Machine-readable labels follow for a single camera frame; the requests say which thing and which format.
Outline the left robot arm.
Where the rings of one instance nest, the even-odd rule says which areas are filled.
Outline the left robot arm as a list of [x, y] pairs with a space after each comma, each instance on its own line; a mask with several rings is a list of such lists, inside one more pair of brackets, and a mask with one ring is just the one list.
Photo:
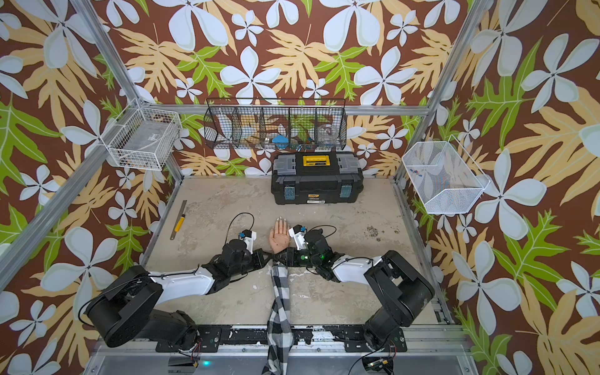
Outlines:
[[272, 255], [234, 239], [208, 263], [192, 270], [151, 273], [131, 267], [84, 306], [84, 314], [110, 348], [134, 339], [156, 342], [159, 353], [190, 352], [200, 341], [198, 325], [182, 311], [156, 306], [184, 297], [212, 295], [264, 268]]

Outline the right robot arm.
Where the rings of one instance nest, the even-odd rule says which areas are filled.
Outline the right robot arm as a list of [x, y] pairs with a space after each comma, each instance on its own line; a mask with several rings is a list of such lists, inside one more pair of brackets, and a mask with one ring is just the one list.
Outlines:
[[311, 269], [326, 281], [371, 287], [381, 308], [362, 326], [363, 342], [374, 351], [392, 345], [401, 351], [403, 328], [410, 327], [434, 298], [429, 281], [398, 252], [383, 256], [348, 256], [335, 252], [321, 229], [295, 226], [289, 231], [296, 248], [285, 253], [289, 267]]

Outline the plaid sleeved mannequin forearm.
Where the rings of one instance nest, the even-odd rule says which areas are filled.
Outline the plaid sleeved mannequin forearm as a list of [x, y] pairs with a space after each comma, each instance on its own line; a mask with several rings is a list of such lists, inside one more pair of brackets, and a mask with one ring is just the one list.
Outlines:
[[287, 267], [276, 263], [272, 267], [271, 280], [274, 300], [267, 322], [268, 353], [262, 374], [286, 374], [294, 338], [290, 322], [291, 302]]

